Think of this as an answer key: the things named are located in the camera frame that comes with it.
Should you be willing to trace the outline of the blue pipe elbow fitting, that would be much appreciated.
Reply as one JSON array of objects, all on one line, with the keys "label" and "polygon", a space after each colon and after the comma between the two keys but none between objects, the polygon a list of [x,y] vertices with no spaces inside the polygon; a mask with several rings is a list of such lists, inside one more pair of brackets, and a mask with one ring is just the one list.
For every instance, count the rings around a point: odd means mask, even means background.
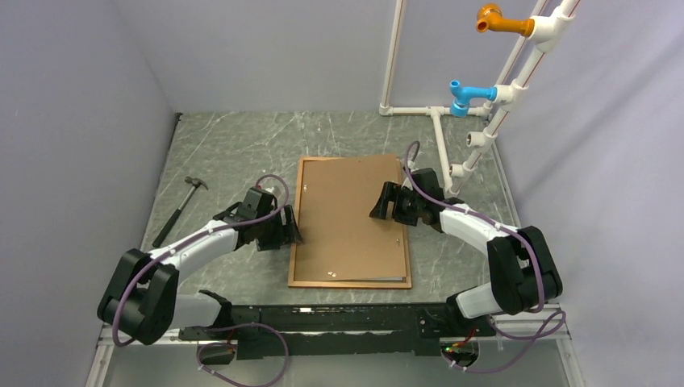
[{"label": "blue pipe elbow fitting", "polygon": [[449,89],[454,97],[449,111],[451,115],[458,118],[463,118],[468,114],[470,102],[473,99],[484,98],[487,101],[494,101],[498,94],[495,86],[488,88],[463,86],[458,80],[451,81]]}]

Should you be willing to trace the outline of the orange pipe elbow fitting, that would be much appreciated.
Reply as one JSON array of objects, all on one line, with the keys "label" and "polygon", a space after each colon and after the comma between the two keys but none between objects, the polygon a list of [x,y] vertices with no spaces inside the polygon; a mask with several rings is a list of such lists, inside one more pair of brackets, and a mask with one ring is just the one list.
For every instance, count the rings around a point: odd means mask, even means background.
[{"label": "orange pipe elbow fitting", "polygon": [[528,19],[508,19],[503,16],[500,7],[494,3],[487,3],[482,6],[477,13],[475,29],[477,32],[486,31],[509,32],[529,37],[535,27],[535,20]]}]

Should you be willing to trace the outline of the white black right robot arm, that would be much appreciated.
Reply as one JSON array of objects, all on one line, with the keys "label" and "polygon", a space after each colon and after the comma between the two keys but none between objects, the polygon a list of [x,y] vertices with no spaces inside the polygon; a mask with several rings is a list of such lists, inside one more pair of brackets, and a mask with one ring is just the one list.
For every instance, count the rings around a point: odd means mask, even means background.
[{"label": "white black right robot arm", "polygon": [[448,299],[444,323],[463,335],[476,318],[515,315],[541,307],[563,293],[561,276],[542,231],[494,221],[457,198],[446,198],[433,169],[411,172],[404,184],[387,181],[370,218],[392,218],[414,226],[418,222],[456,237],[482,252],[490,280]]}]

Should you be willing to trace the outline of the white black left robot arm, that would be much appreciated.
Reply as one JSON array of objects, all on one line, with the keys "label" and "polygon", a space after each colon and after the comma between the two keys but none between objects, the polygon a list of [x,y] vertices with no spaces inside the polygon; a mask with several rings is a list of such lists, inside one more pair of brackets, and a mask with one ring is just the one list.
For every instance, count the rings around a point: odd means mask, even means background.
[{"label": "white black left robot arm", "polygon": [[210,290],[181,294],[180,284],[210,262],[254,243],[259,251],[301,244],[294,209],[277,194],[250,188],[243,201],[215,215],[194,233],[165,247],[137,248],[120,258],[96,314],[111,325],[115,344],[150,345],[172,329],[200,327],[213,339],[224,337],[234,323],[232,303]]}]

